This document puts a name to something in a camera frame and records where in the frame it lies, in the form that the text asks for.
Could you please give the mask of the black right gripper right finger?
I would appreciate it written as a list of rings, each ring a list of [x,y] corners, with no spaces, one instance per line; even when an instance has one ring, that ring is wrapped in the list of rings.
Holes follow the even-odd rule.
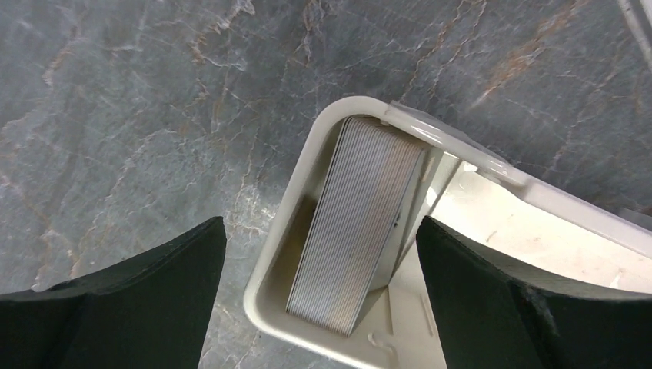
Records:
[[[417,252],[449,368],[649,368],[651,296],[566,278],[426,217]]]

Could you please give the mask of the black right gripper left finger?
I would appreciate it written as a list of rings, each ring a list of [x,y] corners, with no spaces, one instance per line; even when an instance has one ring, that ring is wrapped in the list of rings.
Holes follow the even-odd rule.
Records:
[[[1,297],[3,368],[195,368],[227,238],[213,217],[132,258]]]

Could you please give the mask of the stack of silver cards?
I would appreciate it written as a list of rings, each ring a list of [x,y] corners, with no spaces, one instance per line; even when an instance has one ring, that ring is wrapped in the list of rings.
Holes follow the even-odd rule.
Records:
[[[398,260],[427,145],[379,120],[343,121],[287,312],[349,336]]]

